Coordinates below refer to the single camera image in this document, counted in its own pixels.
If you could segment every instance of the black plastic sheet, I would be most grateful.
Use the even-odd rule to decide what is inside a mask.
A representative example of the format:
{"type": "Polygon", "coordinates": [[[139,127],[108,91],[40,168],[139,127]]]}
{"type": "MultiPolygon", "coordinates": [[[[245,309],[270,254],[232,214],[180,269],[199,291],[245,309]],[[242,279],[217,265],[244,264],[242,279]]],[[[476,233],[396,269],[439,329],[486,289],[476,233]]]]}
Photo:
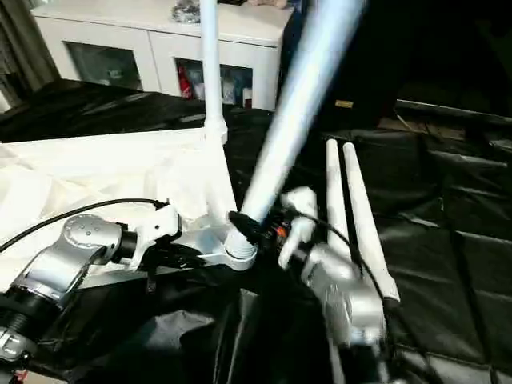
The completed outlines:
{"type": "MultiPolygon", "coordinates": [[[[271,114],[227,107],[226,159],[240,206],[271,114]]],[[[60,82],[0,117],[3,142],[197,127],[201,102],[60,82]]],[[[381,129],[310,136],[286,189],[311,186],[325,214],[325,138],[356,145],[406,319],[446,383],[512,382],[511,134],[464,142],[381,129]]],[[[272,255],[83,290],[32,368],[72,382],[332,382],[318,304],[272,255]]],[[[392,331],[411,382],[426,382],[411,341],[392,331]]]]}

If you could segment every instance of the glass cabinet door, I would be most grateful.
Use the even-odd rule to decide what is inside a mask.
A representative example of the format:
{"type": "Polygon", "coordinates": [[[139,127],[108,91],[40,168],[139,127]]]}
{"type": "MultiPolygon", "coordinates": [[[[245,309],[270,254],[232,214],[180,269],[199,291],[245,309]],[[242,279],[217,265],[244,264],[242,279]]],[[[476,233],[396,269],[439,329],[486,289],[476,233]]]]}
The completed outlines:
{"type": "MultiPolygon", "coordinates": [[[[162,92],[204,98],[201,38],[150,32],[150,40],[162,92]]],[[[273,47],[219,40],[223,102],[273,110],[279,55],[273,47]]]]}
{"type": "MultiPolygon", "coordinates": [[[[184,98],[205,99],[205,84],[202,75],[202,62],[187,58],[174,60],[178,84],[184,98]]],[[[222,102],[252,107],[253,70],[239,66],[221,64],[222,102]]]]}
{"type": "Polygon", "coordinates": [[[161,90],[147,31],[55,18],[36,22],[62,78],[161,90]]]}
{"type": "Polygon", "coordinates": [[[133,51],[80,42],[64,44],[84,82],[142,90],[133,51]]]}

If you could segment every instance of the white pipe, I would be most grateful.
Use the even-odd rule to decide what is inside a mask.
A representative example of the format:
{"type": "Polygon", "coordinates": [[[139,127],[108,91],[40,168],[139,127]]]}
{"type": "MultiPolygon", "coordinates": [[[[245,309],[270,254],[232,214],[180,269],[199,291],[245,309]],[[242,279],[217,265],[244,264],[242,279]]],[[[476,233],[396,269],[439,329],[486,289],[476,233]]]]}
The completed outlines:
{"type": "MultiPolygon", "coordinates": [[[[308,18],[242,207],[252,219],[261,222],[281,191],[364,4],[364,0],[323,0],[308,18]]],[[[236,258],[251,258],[256,251],[236,230],[228,234],[226,250],[236,258]]]]}
{"type": "Polygon", "coordinates": [[[206,134],[227,140],[227,126],[222,115],[221,66],[218,60],[217,0],[201,0],[202,72],[205,80],[206,134]]]}
{"type": "Polygon", "coordinates": [[[361,168],[359,168],[358,156],[355,153],[354,145],[350,142],[345,144],[343,146],[343,153],[345,155],[346,176],[361,257],[374,274],[384,297],[400,301],[396,282],[387,270],[381,241],[378,238],[377,227],[371,212],[370,201],[366,194],[365,183],[362,179],[361,168]]]}
{"type": "Polygon", "coordinates": [[[342,360],[339,357],[339,348],[332,335],[327,333],[329,343],[330,366],[333,374],[333,384],[345,384],[345,375],[342,370],[342,360]]]}
{"type": "MultiPolygon", "coordinates": [[[[349,238],[349,228],[346,224],[345,199],[343,196],[342,168],[339,164],[338,142],[327,140],[327,217],[329,224],[349,238]]],[[[327,243],[340,255],[350,259],[350,248],[333,231],[327,233],[327,243]]]]}

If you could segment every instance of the cable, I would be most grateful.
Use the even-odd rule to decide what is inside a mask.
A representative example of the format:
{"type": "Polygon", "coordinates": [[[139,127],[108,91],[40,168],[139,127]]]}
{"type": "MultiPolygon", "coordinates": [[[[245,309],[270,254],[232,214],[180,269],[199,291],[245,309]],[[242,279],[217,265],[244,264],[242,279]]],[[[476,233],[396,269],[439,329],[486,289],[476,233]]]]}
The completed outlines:
{"type": "Polygon", "coordinates": [[[77,208],[76,210],[70,210],[69,212],[59,214],[55,217],[45,220],[44,222],[40,222],[39,224],[36,224],[35,226],[32,226],[27,230],[24,230],[20,234],[14,236],[8,242],[2,244],[0,246],[0,253],[9,248],[10,246],[16,244],[23,238],[27,237],[29,234],[32,234],[36,230],[40,230],[41,228],[48,226],[49,224],[53,224],[54,222],[58,222],[59,220],[68,218],[75,214],[80,214],[82,212],[85,212],[86,210],[93,210],[94,208],[99,208],[100,206],[112,206],[113,204],[123,204],[125,202],[141,202],[145,204],[153,204],[156,209],[162,208],[163,206],[166,205],[166,203],[164,202],[159,202],[158,200],[153,200],[150,198],[117,198],[115,200],[107,200],[105,202],[96,202],[95,204],[89,204],[88,206],[83,206],[81,208],[77,208]]]}
{"type": "Polygon", "coordinates": [[[389,331],[389,324],[390,324],[389,314],[394,315],[397,318],[397,320],[400,322],[402,327],[404,328],[404,331],[406,332],[407,337],[409,338],[409,340],[413,344],[413,347],[418,351],[418,353],[422,357],[423,361],[425,362],[426,368],[428,369],[429,374],[432,377],[432,379],[435,380],[435,382],[437,384],[443,384],[443,380],[439,376],[439,373],[432,366],[432,363],[430,362],[430,358],[426,354],[426,349],[419,342],[418,337],[412,331],[412,328],[409,326],[409,324],[407,323],[406,319],[403,317],[402,312],[400,312],[398,309],[393,309],[392,307],[387,305],[388,301],[384,297],[384,294],[382,293],[382,289],[379,286],[379,284],[377,282],[377,279],[376,279],[374,273],[372,272],[370,266],[368,265],[366,260],[364,258],[362,258],[361,253],[359,252],[359,249],[356,246],[354,246],[354,244],[350,243],[348,238],[346,238],[339,230],[334,228],[334,226],[332,226],[328,222],[326,222],[324,220],[321,220],[320,218],[316,218],[315,216],[311,216],[309,214],[304,214],[303,212],[299,212],[298,210],[295,210],[295,213],[297,215],[299,215],[299,216],[303,216],[305,218],[308,218],[309,220],[313,220],[317,224],[319,224],[321,226],[324,226],[328,230],[332,231],[334,234],[336,234],[349,247],[351,254],[353,256],[355,256],[355,260],[357,262],[361,263],[361,266],[368,273],[368,276],[370,276],[370,279],[371,279],[372,283],[375,286],[375,290],[377,291],[377,294],[378,294],[378,296],[380,297],[380,299],[382,301],[382,307],[384,308],[384,316],[385,316],[386,322],[388,324],[387,335],[388,335],[388,339],[390,340],[390,344],[392,345],[392,347],[395,348],[395,344],[396,343],[394,341],[394,337],[393,337],[392,333],[389,331]]]}
{"type": "Polygon", "coordinates": [[[408,122],[406,122],[406,121],[404,120],[404,118],[398,114],[398,112],[397,112],[397,110],[396,110],[395,108],[393,108],[393,112],[394,112],[394,114],[396,114],[397,119],[398,119],[398,120],[400,120],[400,122],[401,122],[405,127],[407,127],[411,132],[414,132],[414,130],[413,130],[413,128],[412,128],[412,126],[410,126],[410,125],[409,125],[409,123],[408,123],[408,122]]]}

